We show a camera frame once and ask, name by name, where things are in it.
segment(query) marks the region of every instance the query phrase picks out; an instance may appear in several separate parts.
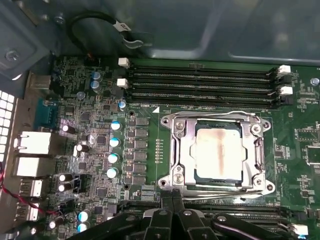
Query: cable label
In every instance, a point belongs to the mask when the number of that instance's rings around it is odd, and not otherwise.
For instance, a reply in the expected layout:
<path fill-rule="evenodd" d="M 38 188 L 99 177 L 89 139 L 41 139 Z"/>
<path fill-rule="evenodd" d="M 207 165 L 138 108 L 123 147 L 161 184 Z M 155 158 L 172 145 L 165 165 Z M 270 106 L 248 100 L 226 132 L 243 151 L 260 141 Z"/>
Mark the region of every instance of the cable label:
<path fill-rule="evenodd" d="M 130 27 L 127 24 L 116 21 L 113 25 L 119 32 L 131 31 Z"/>

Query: cpu socket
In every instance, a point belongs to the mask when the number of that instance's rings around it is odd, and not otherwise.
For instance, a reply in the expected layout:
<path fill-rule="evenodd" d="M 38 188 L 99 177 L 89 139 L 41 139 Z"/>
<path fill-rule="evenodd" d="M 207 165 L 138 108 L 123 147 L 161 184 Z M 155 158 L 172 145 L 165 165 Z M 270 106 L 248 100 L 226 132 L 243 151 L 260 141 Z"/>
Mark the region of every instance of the cpu socket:
<path fill-rule="evenodd" d="M 181 111 L 161 124 L 170 129 L 169 174 L 158 180 L 161 189 L 180 189 L 185 200 L 252 199 L 275 191 L 265 171 L 267 120 L 244 111 Z"/>

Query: green circuit board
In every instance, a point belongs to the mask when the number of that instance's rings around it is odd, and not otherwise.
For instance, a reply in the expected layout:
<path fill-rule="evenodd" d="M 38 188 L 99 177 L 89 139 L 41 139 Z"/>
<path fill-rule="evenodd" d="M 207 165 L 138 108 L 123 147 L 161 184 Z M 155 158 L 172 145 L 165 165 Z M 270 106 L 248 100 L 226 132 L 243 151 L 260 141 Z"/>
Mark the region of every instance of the green circuit board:
<path fill-rule="evenodd" d="M 201 64 L 207 69 L 268 71 L 273 66 L 238 63 L 189 62 L 182 60 L 130 59 L 139 66 L 182 67 Z M 232 107 L 198 107 L 164 104 L 128 104 L 124 111 L 118 107 L 121 91 L 115 88 L 119 72 L 117 61 L 100 59 L 99 66 L 84 66 L 81 57 L 60 57 L 55 67 L 61 70 L 59 85 L 63 98 L 58 100 L 57 125 L 68 123 L 76 128 L 76 134 L 68 137 L 66 158 L 57 165 L 57 174 L 72 172 L 90 175 L 86 193 L 72 196 L 68 193 L 52 194 L 50 204 L 61 199 L 75 198 L 78 211 L 89 209 L 92 213 L 89 224 L 94 226 L 107 220 L 111 206 L 120 200 L 159 201 L 160 188 L 157 180 L 169 173 L 170 130 L 163 127 L 160 119 L 180 111 L 229 112 L 242 110 L 256 113 L 268 120 L 272 127 L 264 135 L 266 178 L 276 186 L 270 195 L 256 199 L 208 200 L 212 204 L 250 204 L 284 206 L 292 210 L 314 214 L 303 224 L 309 227 L 312 239 L 320 239 L 320 87 L 311 85 L 310 80 L 320 76 L 316 67 L 292 66 L 294 105 L 279 109 L 255 109 Z M 101 74 L 102 91 L 90 89 L 93 71 Z M 84 99 L 77 93 L 84 92 Z M 111 130 L 111 122 L 119 121 L 120 131 Z M 138 125 L 137 121 L 146 121 Z M 130 138 L 129 132 L 141 130 L 142 137 Z M 111 138 L 121 141 L 120 147 L 109 146 Z M 74 146 L 85 141 L 90 145 L 89 154 L 73 157 Z M 141 141 L 144 146 L 138 152 L 145 153 L 138 164 L 145 172 L 126 173 L 131 163 L 126 161 L 131 152 L 130 144 Z M 118 154 L 120 161 L 108 162 L 108 155 Z M 107 170 L 117 168 L 119 175 L 108 179 Z M 53 184 L 52 192 L 57 187 Z M 50 239 L 64 239 L 77 233 L 77 223 L 61 225 L 46 231 Z"/>

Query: motherboard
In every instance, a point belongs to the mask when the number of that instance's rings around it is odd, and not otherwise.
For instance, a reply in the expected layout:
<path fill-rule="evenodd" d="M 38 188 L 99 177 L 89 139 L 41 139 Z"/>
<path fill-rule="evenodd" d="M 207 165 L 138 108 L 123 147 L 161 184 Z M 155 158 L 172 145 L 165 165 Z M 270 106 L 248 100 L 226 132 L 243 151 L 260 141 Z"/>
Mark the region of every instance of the motherboard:
<path fill-rule="evenodd" d="M 320 69 L 289 68 L 57 58 L 54 95 L 39 100 L 34 129 L 66 137 L 48 204 L 72 200 L 74 211 L 42 238 L 143 214 L 179 188 L 204 212 L 239 211 L 275 232 L 286 228 L 279 219 L 299 221 L 320 239 Z M 82 176 L 81 191 L 64 183 Z"/>

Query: electrolytic capacitor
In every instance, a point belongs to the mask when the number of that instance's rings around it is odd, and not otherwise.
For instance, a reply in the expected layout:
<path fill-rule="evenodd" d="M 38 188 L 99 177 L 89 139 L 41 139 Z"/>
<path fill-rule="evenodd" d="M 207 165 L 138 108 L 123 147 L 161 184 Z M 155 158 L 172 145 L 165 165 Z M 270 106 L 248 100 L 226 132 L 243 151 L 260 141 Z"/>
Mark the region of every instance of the electrolytic capacitor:
<path fill-rule="evenodd" d="M 75 134 L 76 133 L 76 129 L 73 126 L 69 126 L 69 125 L 63 125 L 62 131 L 64 131 L 65 133 L 68 133 L 68 134 Z"/>
<path fill-rule="evenodd" d="M 97 80 L 93 80 L 91 83 L 90 83 L 90 87 L 92 88 L 92 90 L 95 92 L 95 93 L 100 93 L 101 90 L 102 90 L 102 87 L 100 85 L 100 83 L 97 81 Z"/>
<path fill-rule="evenodd" d="M 70 182 L 65 182 L 63 184 L 60 184 L 58 186 L 58 191 L 59 192 L 65 192 L 65 191 L 68 191 L 68 190 L 71 190 L 72 189 L 72 184 Z"/>
<path fill-rule="evenodd" d="M 106 176 L 109 179 L 114 179 L 118 174 L 119 174 L 119 170 L 117 168 L 115 168 L 115 167 L 109 168 L 106 171 Z"/>
<path fill-rule="evenodd" d="M 122 125 L 121 125 L 120 122 L 118 122 L 118 121 L 113 121 L 113 122 L 111 123 L 111 129 L 112 129 L 113 131 L 120 131 L 121 128 L 122 128 Z"/>
<path fill-rule="evenodd" d="M 82 100 L 82 99 L 84 99 L 85 97 L 86 97 L 86 94 L 85 94 L 85 92 L 83 92 L 83 91 L 78 91 L 78 92 L 76 93 L 76 98 L 79 99 L 79 100 Z"/>
<path fill-rule="evenodd" d="M 120 143 L 121 141 L 116 137 L 111 138 L 109 141 L 109 145 L 113 148 L 119 147 Z"/>
<path fill-rule="evenodd" d="M 91 78 L 93 79 L 93 80 L 97 80 L 98 82 L 101 82 L 101 74 L 100 74 L 100 72 L 98 72 L 98 71 L 93 71 L 92 73 L 91 73 Z"/>
<path fill-rule="evenodd" d="M 125 111 L 127 109 L 127 102 L 126 100 L 122 100 L 118 103 L 120 111 Z"/>
<path fill-rule="evenodd" d="M 78 215 L 78 220 L 80 222 L 86 222 L 91 217 L 91 211 L 88 209 L 83 210 Z"/>
<path fill-rule="evenodd" d="M 59 176 L 59 181 L 60 182 L 66 182 L 66 181 L 71 181 L 74 179 L 74 176 L 70 173 L 66 173 L 66 174 L 61 174 Z"/>
<path fill-rule="evenodd" d="M 77 230 L 78 233 L 81 233 L 81 232 L 87 230 L 88 228 L 90 228 L 90 223 L 88 223 L 88 222 L 86 221 L 86 222 L 80 223 L 80 224 L 76 227 L 76 230 Z"/>
<path fill-rule="evenodd" d="M 78 151 L 78 152 L 88 152 L 89 151 L 89 146 L 88 145 L 85 145 L 85 144 L 78 144 L 77 146 L 76 146 L 76 150 Z"/>
<path fill-rule="evenodd" d="M 30 234 L 35 235 L 43 232 L 45 229 L 46 229 L 46 226 L 43 223 L 38 223 L 30 229 Z"/>
<path fill-rule="evenodd" d="M 52 220 L 49 223 L 49 228 L 50 229 L 55 229 L 56 227 L 64 224 L 64 222 L 65 222 L 65 219 L 62 216 L 58 216 L 56 219 Z"/>
<path fill-rule="evenodd" d="M 111 164 L 115 164 L 116 162 L 118 162 L 119 160 L 119 155 L 116 154 L 116 153 L 111 153 L 109 156 L 108 156 L 108 161 L 109 163 Z"/>

